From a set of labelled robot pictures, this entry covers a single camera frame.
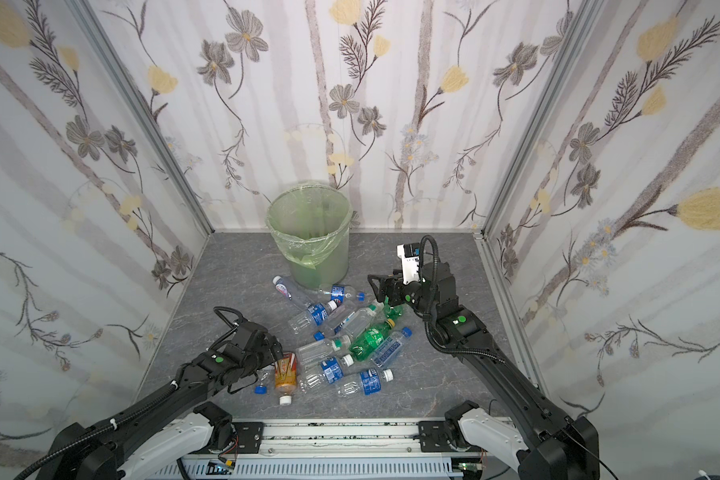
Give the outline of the clear bottle green ring grey cap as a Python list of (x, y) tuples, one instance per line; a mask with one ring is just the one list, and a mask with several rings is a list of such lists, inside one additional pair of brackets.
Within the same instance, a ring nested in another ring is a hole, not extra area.
[(334, 335), (346, 335), (352, 340), (357, 339), (369, 327), (379, 310), (380, 306), (377, 303), (358, 309), (337, 325)]

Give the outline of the orange tea bottle white cap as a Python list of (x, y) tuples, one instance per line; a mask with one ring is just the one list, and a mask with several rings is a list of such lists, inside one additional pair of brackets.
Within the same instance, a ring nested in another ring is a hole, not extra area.
[(279, 405), (291, 405), (293, 394), (298, 387), (297, 357), (293, 352), (285, 352), (274, 366), (274, 385), (279, 395)]

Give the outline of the clear bottle white cap green band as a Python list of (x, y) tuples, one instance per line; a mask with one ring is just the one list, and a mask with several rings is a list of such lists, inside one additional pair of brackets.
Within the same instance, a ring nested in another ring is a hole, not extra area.
[(321, 361), (329, 358), (345, 355), (351, 344), (351, 338), (342, 335), (334, 338), (324, 338), (296, 350), (296, 357), (299, 365), (306, 369), (307, 367), (319, 364)]

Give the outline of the clear bottle blue cap small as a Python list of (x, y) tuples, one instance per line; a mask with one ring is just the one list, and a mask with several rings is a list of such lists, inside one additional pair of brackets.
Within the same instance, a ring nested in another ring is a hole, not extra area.
[(384, 369), (400, 354), (412, 335), (413, 331), (408, 327), (392, 331), (371, 355), (372, 364), (376, 368)]

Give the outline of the clear bottle purple label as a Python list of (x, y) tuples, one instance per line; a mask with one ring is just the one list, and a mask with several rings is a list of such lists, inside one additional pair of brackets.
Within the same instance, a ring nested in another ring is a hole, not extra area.
[(314, 304), (313, 299), (293, 279), (277, 275), (272, 279), (275, 289), (287, 300), (301, 309), (308, 309)]

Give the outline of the clear bottle blue label bottom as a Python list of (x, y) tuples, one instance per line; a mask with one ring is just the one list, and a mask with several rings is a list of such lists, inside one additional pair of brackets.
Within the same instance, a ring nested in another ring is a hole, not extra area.
[(337, 383), (336, 391), (340, 397), (356, 395), (369, 396), (380, 392), (382, 387), (394, 380), (391, 369), (370, 368), (344, 377)]

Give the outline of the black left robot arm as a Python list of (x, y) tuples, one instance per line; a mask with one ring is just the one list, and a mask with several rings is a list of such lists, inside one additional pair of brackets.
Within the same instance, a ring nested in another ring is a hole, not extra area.
[(208, 449), (239, 446), (232, 416), (213, 403), (221, 392), (240, 391), (239, 381), (283, 357), (268, 329), (239, 315), (228, 331), (167, 384), (89, 427), (62, 430), (48, 453), (19, 473), (38, 479), (143, 479), (166, 463)]

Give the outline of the mesh waste bin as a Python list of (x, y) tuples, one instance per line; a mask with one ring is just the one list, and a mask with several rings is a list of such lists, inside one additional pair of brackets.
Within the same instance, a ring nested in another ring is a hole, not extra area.
[(266, 225), (297, 283), (315, 289), (344, 279), (352, 215), (349, 199), (321, 183), (296, 185), (270, 204)]

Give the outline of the clear bottle blue cap long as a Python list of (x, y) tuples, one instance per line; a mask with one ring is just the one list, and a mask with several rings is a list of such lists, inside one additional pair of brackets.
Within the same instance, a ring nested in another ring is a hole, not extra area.
[(322, 340), (333, 337), (342, 328), (346, 321), (360, 308), (354, 301), (347, 300), (341, 303), (319, 326), (318, 331), (313, 335), (315, 340)]

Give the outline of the clear bottle blue label white cap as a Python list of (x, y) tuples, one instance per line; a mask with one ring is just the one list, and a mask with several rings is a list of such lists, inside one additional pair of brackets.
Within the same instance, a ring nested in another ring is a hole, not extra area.
[(312, 304), (304, 312), (289, 319), (287, 324), (296, 334), (312, 331), (320, 327), (339, 306), (334, 300)]

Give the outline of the corner aluminium profile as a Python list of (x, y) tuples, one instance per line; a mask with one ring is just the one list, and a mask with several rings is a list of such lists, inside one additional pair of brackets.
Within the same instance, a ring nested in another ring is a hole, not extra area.
[(136, 120), (148, 143), (157, 154), (162, 167), (167, 171), (169, 179), (184, 200), (200, 231), (204, 236), (214, 233), (215, 230), (208, 216), (195, 197), (188, 180), (180, 169), (178, 161), (170, 151), (157, 122), (150, 113), (147, 101), (142, 97), (131, 74), (116, 53), (90, 3), (88, 1), (66, 0), (65, 4), (103, 64), (106, 73), (114, 83), (132, 117)]
[(603, 0), (586, 0), (581, 3), (580, 10), (570, 24), (568, 35), (562, 42), (550, 75), (523, 130), (509, 168), (480, 230), (479, 238), (484, 239), (498, 223), (501, 211), (509, 201), (512, 191), (518, 183), (518, 178), (530, 158), (531, 150), (562, 95), (567, 77), (573, 69), (578, 55), (586, 45), (591, 29), (596, 24), (604, 4)]

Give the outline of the right corner aluminium profile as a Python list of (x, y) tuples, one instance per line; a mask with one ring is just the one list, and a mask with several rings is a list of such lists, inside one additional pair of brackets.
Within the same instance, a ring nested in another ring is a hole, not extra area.
[(604, 4), (603, 0), (586, 0), (581, 3), (580, 10), (570, 24), (568, 35), (562, 42), (550, 75), (523, 130), (509, 168), (480, 230), (479, 238), (484, 239), (498, 223), (501, 211), (509, 201), (512, 191), (518, 183), (518, 178), (530, 158), (531, 150), (562, 95), (567, 77), (573, 69), (578, 55), (586, 45), (591, 29), (596, 24)]

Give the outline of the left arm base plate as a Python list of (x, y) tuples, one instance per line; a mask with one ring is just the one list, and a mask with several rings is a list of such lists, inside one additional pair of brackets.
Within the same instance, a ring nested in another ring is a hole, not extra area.
[(263, 422), (227, 422), (221, 426), (215, 450), (220, 454), (258, 454), (263, 439)]

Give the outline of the aluminium mounting rail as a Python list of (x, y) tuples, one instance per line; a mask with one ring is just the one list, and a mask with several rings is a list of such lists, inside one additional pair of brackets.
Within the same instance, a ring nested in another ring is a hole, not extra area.
[(476, 452), (425, 453), (420, 449), (418, 423), (422, 420), (444, 418), (390, 419), (274, 419), (236, 420), (235, 422), (263, 422), (263, 439), (254, 458), (329, 458), (329, 457), (479, 457), (486, 453), (500, 460), (516, 460), (522, 452), (529, 452), (526, 443), (511, 419), (492, 417), (481, 409), (474, 409), (454, 422), (465, 440)]

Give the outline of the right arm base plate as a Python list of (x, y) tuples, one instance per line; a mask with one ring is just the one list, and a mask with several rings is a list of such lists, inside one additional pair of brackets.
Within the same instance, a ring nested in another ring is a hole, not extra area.
[(422, 420), (418, 423), (420, 449), (425, 453), (476, 452), (463, 437), (458, 425), (449, 420)]

